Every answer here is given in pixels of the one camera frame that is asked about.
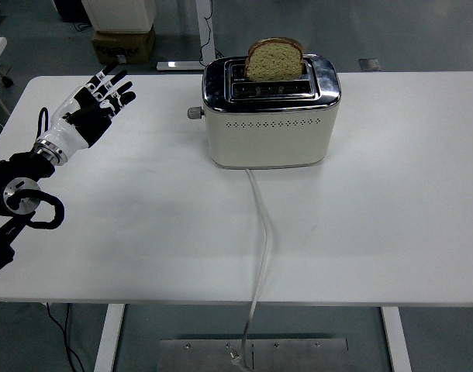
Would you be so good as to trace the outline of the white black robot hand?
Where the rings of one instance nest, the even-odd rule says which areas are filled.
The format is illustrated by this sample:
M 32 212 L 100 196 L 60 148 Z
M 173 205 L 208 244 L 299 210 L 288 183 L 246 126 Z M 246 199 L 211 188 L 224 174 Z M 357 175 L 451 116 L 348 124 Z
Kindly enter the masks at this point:
M 50 118 L 50 127 L 39 134 L 33 152 L 53 165 L 63 165 L 79 150 L 93 146 L 111 126 L 113 118 L 136 98 L 126 70 L 111 76 L 113 62 L 77 87 Z

